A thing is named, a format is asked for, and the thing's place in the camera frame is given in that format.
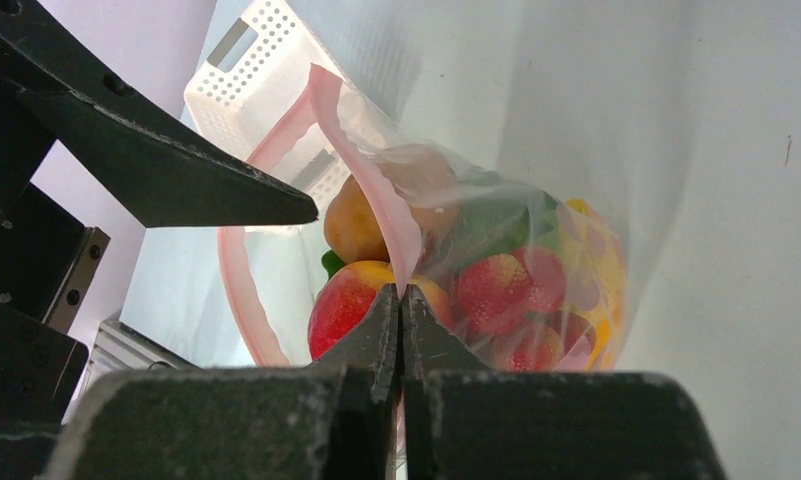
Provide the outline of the red toy strawberry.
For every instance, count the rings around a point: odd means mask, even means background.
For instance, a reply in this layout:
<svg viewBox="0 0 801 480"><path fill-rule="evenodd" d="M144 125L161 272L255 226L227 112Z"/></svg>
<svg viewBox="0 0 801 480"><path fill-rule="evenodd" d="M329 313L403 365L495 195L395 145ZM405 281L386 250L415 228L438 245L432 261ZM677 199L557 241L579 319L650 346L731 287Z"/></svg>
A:
<svg viewBox="0 0 801 480"><path fill-rule="evenodd" d="M595 327L569 312L529 315L515 331L494 339L491 361L513 372L585 369L597 343Z"/></svg>
<svg viewBox="0 0 801 480"><path fill-rule="evenodd" d="M529 313L558 311L565 299L566 275L552 250L525 246L467 267L455 293L471 332L500 335L517 329Z"/></svg>

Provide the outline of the red toy apple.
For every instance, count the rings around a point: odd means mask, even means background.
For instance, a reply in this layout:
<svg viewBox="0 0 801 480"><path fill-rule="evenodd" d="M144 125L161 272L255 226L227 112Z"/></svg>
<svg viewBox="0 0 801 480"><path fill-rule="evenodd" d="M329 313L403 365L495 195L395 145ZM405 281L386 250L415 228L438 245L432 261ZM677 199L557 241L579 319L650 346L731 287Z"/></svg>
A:
<svg viewBox="0 0 801 480"><path fill-rule="evenodd" d="M307 332L311 359L318 360L356 327L382 286L394 281L392 268L384 261L358 261L338 270L321 290L312 309ZM461 330L444 288L421 274L413 275L411 283L422 290L440 323L453 333Z"/></svg>

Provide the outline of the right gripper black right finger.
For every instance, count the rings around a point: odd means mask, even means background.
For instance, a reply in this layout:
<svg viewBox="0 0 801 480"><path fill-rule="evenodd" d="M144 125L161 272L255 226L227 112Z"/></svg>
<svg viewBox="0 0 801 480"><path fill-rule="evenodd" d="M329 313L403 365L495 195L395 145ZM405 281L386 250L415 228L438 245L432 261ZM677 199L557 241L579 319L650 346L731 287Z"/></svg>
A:
<svg viewBox="0 0 801 480"><path fill-rule="evenodd" d="M496 413L493 371L435 316L421 288L401 301L406 448L411 479L483 479Z"/></svg>

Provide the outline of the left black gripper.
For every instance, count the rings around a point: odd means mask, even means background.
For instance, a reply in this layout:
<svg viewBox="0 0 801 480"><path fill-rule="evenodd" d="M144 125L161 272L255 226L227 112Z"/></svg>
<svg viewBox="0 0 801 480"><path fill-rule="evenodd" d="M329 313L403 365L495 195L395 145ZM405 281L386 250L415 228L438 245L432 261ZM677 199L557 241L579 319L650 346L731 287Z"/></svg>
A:
<svg viewBox="0 0 801 480"><path fill-rule="evenodd" d="M0 81L0 479L42 471L88 360L63 332L88 232L31 181L54 141Z"/></svg>

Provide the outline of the clear zip top bag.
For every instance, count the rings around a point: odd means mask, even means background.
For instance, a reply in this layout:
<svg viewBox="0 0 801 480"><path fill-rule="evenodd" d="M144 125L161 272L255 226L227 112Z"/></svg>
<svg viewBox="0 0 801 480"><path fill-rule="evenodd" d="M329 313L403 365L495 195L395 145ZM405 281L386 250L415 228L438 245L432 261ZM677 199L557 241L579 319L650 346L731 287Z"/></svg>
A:
<svg viewBox="0 0 801 480"><path fill-rule="evenodd" d="M411 143L349 83L312 65L291 107L248 157L262 171L331 167L311 195L326 279L306 342L323 356L388 283L422 290L437 319L506 371L615 364L626 336L627 262L585 200Z"/></svg>

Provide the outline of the brown toy potato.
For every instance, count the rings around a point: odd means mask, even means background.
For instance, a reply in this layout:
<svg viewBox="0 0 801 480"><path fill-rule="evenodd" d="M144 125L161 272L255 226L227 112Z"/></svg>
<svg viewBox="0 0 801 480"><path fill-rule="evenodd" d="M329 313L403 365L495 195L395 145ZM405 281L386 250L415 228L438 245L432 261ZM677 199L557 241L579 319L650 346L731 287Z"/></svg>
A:
<svg viewBox="0 0 801 480"><path fill-rule="evenodd" d="M429 207L425 202L455 186L455 175L451 172L416 174L406 169L385 171L383 175L393 183L398 195L409 203L411 214L423 235L422 255L428 256L452 229L458 208L454 205ZM352 176L347 178L328 207L324 236L329 247L347 264L361 260L389 260L375 215Z"/></svg>

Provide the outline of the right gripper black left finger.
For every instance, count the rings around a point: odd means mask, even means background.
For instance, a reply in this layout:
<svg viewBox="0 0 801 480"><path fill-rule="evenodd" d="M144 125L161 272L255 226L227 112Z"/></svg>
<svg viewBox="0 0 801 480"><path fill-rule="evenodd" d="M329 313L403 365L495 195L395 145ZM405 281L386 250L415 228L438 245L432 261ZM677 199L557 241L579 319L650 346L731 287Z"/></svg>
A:
<svg viewBox="0 0 801 480"><path fill-rule="evenodd" d="M395 477L400 301L381 287L362 321L310 369L335 373L322 479Z"/></svg>

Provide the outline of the yellow toy lemon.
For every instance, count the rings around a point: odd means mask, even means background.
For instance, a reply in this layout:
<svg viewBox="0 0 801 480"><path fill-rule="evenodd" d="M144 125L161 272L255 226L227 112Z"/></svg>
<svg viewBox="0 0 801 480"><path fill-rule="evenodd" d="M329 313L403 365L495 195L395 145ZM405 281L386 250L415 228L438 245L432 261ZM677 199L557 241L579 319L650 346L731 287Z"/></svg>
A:
<svg viewBox="0 0 801 480"><path fill-rule="evenodd" d="M595 333L593 368L613 368L626 339L627 264L618 236L583 199L556 208L559 254L566 274L566 310Z"/></svg>

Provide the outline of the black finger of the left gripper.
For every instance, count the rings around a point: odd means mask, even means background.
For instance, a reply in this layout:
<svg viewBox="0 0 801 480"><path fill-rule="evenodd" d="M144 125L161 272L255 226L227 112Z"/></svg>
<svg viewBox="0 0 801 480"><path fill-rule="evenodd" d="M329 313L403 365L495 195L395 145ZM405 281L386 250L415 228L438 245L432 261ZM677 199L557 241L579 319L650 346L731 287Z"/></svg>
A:
<svg viewBox="0 0 801 480"><path fill-rule="evenodd" d="M148 228L300 225L305 193L124 82L36 1L0 1L0 220L60 143Z"/></svg>

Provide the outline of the green toy lettuce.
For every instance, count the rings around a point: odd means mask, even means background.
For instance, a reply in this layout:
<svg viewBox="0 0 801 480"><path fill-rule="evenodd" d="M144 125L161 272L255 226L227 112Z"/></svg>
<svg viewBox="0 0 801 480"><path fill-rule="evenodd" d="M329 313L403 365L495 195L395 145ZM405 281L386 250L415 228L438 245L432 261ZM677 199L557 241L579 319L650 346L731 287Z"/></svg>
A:
<svg viewBox="0 0 801 480"><path fill-rule="evenodd" d="M446 190L425 204L458 208L452 229L426 257L422 255L422 235L416 272L442 282L489 256L543 244L543 236L555 229L554 210L558 201L539 189L510 186L475 188L464 199ZM348 265L330 247L322 255L321 264L328 276Z"/></svg>

